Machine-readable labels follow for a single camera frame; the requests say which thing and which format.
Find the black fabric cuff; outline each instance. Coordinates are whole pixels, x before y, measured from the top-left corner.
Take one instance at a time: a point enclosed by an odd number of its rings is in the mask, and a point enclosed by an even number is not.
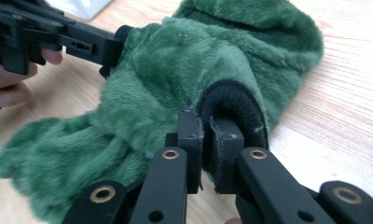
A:
[[[204,170],[208,170],[213,148],[210,117],[234,120],[244,136],[244,147],[269,149],[263,113],[253,94],[241,83],[234,80],[215,82],[201,96],[197,110],[204,130],[202,155]]]

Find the wooden table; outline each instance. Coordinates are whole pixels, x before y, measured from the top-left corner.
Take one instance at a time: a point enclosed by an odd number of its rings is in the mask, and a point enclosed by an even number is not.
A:
[[[179,0],[115,0],[91,24],[115,32],[122,24],[160,22]],[[373,0],[292,0],[325,36],[325,56],[306,78],[270,138],[271,149],[295,178],[311,189],[329,180],[352,183],[373,196]],[[64,55],[28,80],[35,98],[0,111],[0,149],[23,124],[70,118],[95,108],[104,80],[100,66]],[[238,215],[233,196],[188,196],[187,223],[224,223]],[[0,223],[41,223],[28,200],[0,179]]]

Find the finger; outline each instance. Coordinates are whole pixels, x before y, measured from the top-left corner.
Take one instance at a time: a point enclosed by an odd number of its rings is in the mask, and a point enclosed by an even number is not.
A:
[[[242,224],[242,220],[234,217],[233,219],[228,220],[225,224]]]
[[[59,64],[62,62],[62,52],[50,49],[41,49],[41,55],[49,63]]]
[[[34,76],[37,73],[37,65],[35,63],[29,64],[29,75],[23,76],[4,70],[4,67],[0,65],[0,89],[22,82],[24,79]]]
[[[31,99],[32,93],[22,82],[0,90],[0,107],[22,104]]]

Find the green stuffed toy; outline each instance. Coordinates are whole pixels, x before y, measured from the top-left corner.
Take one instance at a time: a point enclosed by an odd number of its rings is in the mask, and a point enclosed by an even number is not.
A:
[[[18,131],[0,152],[0,177],[12,178],[38,217],[61,223],[86,186],[144,176],[186,105],[205,131],[210,117],[231,116],[247,146],[269,148],[322,56],[313,20],[286,0],[185,0],[162,24],[130,30],[96,110]]]

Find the black clamp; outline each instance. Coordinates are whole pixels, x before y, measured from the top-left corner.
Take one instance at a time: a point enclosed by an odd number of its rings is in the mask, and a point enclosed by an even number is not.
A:
[[[307,189],[268,150],[244,148],[242,132],[231,119],[212,124],[217,147],[208,172],[216,176],[217,193],[236,194],[242,223],[373,223],[373,198],[361,189],[340,181],[324,183],[319,193]],[[166,147],[155,154],[145,178],[126,188],[117,182],[87,187],[63,224],[186,223],[187,194],[197,193],[200,184],[204,138],[192,109],[179,113],[178,132],[167,135]],[[185,136],[189,143],[182,148]]]
[[[62,50],[101,64],[108,77],[116,66],[123,43],[131,30],[120,27],[115,34],[67,18],[44,0],[0,0],[0,64],[21,75],[29,72],[29,62],[44,65],[41,48]]]

